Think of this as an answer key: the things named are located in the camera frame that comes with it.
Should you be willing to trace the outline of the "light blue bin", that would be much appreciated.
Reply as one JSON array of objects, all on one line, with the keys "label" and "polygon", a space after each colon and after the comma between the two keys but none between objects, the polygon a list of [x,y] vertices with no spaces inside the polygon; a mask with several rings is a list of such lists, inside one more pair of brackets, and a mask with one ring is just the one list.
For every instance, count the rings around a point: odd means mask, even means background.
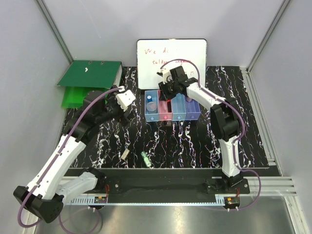
[{"label": "light blue bin", "polygon": [[[147,104],[147,96],[151,95],[154,102],[157,103],[157,111],[154,113],[149,113],[146,110]],[[144,104],[144,111],[145,111],[145,119],[147,122],[155,122],[159,121],[159,113],[158,113],[158,90],[146,90],[145,91],[145,104]]]},{"label": "light blue bin", "polygon": [[171,99],[172,105],[172,121],[184,121],[186,117],[186,106],[185,106],[185,96],[182,94],[177,94],[173,99]]}]

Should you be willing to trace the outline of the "orange black marker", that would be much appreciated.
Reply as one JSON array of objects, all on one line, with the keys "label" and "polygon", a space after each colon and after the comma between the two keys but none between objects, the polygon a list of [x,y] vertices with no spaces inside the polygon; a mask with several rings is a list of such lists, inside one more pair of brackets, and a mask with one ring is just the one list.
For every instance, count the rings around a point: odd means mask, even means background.
[{"label": "orange black marker", "polygon": [[172,112],[172,109],[171,109],[171,102],[168,101],[166,104],[167,104],[167,112],[168,112],[168,113],[171,113],[171,112]]}]

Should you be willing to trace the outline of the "pink bin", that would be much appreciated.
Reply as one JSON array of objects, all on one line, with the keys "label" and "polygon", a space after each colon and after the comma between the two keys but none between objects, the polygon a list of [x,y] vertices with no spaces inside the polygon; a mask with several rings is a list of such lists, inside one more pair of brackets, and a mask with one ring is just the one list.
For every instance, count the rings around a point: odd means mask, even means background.
[{"label": "pink bin", "polygon": [[170,101],[162,101],[160,100],[160,90],[158,90],[158,113],[160,121],[171,121],[173,118],[173,112],[167,112],[167,102]]}]

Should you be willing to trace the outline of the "small clear glue bottle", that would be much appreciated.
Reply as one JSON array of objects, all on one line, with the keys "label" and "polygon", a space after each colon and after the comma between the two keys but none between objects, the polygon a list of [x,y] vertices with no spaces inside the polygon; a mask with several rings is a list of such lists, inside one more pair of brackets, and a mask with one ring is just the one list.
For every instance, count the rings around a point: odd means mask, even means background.
[{"label": "small clear glue bottle", "polygon": [[157,111],[157,103],[153,101],[152,96],[147,96],[147,104],[146,104],[146,110],[149,113],[154,113]]}]

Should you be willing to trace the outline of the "white dry-erase board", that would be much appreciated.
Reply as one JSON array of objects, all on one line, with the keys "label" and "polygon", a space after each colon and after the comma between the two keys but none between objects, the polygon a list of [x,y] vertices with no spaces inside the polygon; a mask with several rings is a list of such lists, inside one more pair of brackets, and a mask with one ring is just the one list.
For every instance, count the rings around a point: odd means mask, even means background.
[{"label": "white dry-erase board", "polygon": [[205,39],[140,39],[137,41],[137,78],[141,90],[156,90],[163,78],[161,68],[182,66],[188,77],[205,85],[207,65]]}]

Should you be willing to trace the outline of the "beige correction tape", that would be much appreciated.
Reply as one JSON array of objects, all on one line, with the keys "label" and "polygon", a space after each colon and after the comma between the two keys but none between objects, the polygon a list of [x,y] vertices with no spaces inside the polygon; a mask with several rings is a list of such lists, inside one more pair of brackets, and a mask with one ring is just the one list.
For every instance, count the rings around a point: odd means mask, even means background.
[{"label": "beige correction tape", "polygon": [[121,160],[125,160],[126,157],[127,157],[127,155],[129,154],[129,152],[130,152],[130,151],[129,151],[128,149],[125,149],[124,152],[122,153],[120,159],[121,159]]}]

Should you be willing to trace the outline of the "green white correction tape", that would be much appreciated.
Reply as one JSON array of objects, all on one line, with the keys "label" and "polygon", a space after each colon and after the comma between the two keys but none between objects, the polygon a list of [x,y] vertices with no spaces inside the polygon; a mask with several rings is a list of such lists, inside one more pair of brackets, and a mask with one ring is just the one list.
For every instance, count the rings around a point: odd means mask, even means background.
[{"label": "green white correction tape", "polygon": [[145,163],[145,165],[150,168],[152,166],[152,163],[150,162],[149,158],[148,158],[148,155],[146,152],[141,152],[141,156],[143,158],[143,161]]}]

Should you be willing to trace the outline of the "purple bin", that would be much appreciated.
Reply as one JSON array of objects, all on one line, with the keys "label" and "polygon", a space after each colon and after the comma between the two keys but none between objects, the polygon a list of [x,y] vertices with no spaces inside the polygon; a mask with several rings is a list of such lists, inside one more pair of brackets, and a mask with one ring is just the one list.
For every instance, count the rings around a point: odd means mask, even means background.
[{"label": "purple bin", "polygon": [[186,116],[185,121],[196,121],[201,115],[199,103],[195,100],[189,101],[188,97],[185,97]]}]

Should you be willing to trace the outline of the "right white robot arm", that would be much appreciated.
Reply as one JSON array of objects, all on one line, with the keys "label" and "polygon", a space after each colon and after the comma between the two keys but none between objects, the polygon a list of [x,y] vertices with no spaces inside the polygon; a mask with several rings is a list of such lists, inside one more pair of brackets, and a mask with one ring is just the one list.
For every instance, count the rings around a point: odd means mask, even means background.
[{"label": "right white robot arm", "polygon": [[196,78],[189,78],[182,66],[171,70],[162,66],[157,74],[163,79],[158,84],[160,100],[167,101],[177,94],[183,94],[210,111],[211,130],[219,140],[222,172],[227,177],[221,181],[221,187],[226,193],[233,193],[239,187],[235,177],[241,174],[238,165],[238,140],[245,134],[245,125],[235,99],[225,99],[209,91]]}]

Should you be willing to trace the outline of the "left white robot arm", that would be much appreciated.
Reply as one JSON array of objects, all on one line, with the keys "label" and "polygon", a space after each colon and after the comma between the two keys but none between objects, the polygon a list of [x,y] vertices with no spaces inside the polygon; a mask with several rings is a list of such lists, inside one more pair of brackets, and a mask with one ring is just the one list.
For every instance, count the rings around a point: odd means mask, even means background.
[{"label": "left white robot arm", "polygon": [[40,221],[51,223],[61,213],[63,207],[85,192],[100,193],[108,188],[106,175],[95,168],[81,171],[75,179],[60,185],[65,173],[74,159],[86,148],[99,133],[101,124],[116,120],[128,121],[131,105],[136,97],[123,86],[106,92],[90,91],[83,105],[76,111],[61,136],[60,141],[40,172],[27,186],[18,186],[13,195],[21,204],[18,212],[18,224],[30,228],[21,219],[23,210],[27,210]]}]

